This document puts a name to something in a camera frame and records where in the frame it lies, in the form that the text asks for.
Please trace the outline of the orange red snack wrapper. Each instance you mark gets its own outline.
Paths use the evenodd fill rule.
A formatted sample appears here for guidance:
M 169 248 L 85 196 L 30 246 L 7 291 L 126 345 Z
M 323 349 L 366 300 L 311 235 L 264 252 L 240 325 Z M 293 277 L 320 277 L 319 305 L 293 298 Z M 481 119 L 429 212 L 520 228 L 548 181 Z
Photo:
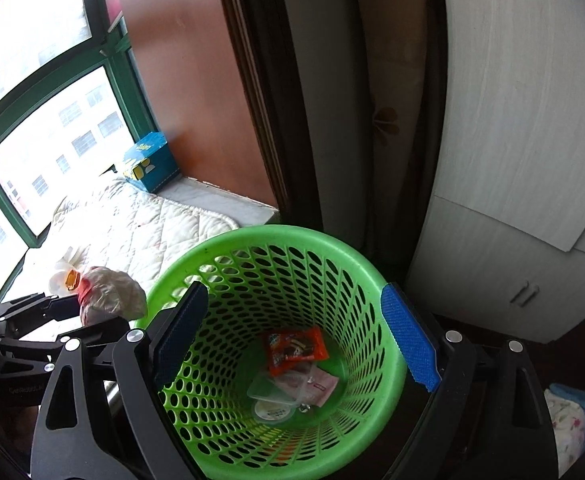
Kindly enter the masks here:
M 329 358 L 324 336 L 319 326 L 300 330 L 284 328 L 268 332 L 264 338 L 266 366 L 275 377 L 302 362 L 322 362 Z

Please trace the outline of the pink snack wrapper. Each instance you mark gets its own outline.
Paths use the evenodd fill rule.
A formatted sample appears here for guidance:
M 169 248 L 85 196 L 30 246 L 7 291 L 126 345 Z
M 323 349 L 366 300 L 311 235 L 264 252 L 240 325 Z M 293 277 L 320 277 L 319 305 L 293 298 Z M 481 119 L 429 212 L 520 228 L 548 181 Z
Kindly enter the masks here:
M 302 362 L 276 376 L 273 382 L 297 404 L 321 408 L 335 391 L 339 378 L 314 363 Z

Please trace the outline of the small orange candy wrapper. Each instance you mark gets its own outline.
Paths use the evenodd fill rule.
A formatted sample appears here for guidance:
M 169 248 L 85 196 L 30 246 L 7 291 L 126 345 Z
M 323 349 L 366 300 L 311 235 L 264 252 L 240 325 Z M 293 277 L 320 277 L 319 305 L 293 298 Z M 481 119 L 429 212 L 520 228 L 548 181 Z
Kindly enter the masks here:
M 70 269 L 67 272 L 64 284 L 68 292 L 73 292 L 79 287 L 81 283 L 81 278 L 82 278 L 81 273 L 76 269 Z

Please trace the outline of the clear rectangular plastic tray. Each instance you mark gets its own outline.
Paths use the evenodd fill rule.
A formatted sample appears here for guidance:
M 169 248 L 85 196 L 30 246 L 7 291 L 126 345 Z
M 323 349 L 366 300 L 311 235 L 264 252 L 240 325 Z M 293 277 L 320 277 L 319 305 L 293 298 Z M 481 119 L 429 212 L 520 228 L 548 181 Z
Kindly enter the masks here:
M 297 406 L 306 381 L 305 375 L 293 370 L 275 377 L 268 374 L 266 370 L 262 370 L 254 376 L 247 389 L 247 396 L 257 401 Z

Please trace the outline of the green plastic trash basket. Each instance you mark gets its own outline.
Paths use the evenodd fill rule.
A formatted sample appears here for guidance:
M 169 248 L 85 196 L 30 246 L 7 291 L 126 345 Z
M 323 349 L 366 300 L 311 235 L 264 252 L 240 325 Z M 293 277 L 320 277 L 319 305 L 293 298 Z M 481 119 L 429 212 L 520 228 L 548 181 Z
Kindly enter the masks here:
M 159 398 L 201 475 L 353 477 L 407 377 L 381 309 L 385 278 L 326 234 L 253 226 L 178 259 L 148 315 L 195 284 L 208 310 Z

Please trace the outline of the white quilted bed pad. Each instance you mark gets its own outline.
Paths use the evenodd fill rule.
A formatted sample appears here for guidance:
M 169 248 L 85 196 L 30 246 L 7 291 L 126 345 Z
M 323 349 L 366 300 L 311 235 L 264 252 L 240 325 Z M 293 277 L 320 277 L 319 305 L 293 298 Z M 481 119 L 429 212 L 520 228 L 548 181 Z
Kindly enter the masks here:
M 186 252 L 237 228 L 225 214 L 174 202 L 117 174 L 103 174 L 60 202 L 45 242 L 27 252 L 5 298 L 49 294 L 50 278 L 64 264 L 122 271 L 149 292 Z

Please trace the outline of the small clear square container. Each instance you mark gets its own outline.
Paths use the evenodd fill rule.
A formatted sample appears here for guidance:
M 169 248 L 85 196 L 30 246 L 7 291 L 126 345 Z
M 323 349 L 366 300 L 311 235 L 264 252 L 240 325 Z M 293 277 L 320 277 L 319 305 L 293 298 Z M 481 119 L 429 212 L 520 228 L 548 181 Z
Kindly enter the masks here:
M 267 400 L 257 400 L 252 404 L 252 416 L 260 424 L 278 426 L 287 422 L 295 414 L 291 405 L 280 404 Z

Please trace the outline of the white cabinet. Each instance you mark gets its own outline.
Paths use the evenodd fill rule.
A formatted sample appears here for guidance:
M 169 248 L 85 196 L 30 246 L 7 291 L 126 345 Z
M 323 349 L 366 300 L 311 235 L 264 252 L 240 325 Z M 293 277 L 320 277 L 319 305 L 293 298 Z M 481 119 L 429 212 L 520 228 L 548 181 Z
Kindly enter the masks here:
M 585 0 L 445 6 L 445 118 L 407 288 L 546 344 L 585 319 Z

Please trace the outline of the blue yellow tissue box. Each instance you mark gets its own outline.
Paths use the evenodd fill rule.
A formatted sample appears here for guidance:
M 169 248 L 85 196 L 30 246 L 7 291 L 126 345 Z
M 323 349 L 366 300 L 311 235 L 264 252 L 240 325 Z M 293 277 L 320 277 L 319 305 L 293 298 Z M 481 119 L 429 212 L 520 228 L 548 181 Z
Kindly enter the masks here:
M 119 174 L 148 193 L 155 193 L 181 174 L 162 132 L 147 133 L 125 152 Z

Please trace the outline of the floral cloth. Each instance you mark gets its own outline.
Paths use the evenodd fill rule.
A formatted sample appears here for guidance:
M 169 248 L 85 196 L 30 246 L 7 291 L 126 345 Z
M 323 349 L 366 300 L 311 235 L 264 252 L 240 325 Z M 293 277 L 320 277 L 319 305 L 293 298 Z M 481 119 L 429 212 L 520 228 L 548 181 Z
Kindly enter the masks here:
M 558 478 L 585 457 L 585 390 L 550 384 L 544 390 L 555 437 Z

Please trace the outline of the brown wooden wardrobe panel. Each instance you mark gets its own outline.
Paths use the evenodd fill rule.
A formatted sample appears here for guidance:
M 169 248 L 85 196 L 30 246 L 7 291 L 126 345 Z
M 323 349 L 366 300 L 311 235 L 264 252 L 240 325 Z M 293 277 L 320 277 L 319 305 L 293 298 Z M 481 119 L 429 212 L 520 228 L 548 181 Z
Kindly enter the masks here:
M 147 99 L 186 177 L 275 205 L 222 0 L 120 0 Z

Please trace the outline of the green window frame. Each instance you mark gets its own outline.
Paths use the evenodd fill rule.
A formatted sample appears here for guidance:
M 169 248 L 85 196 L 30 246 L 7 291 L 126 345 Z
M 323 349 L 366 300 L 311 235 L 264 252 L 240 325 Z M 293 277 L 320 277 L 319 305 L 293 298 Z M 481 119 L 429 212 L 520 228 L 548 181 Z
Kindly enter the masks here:
M 67 185 L 155 125 L 120 0 L 0 0 L 0 300 Z

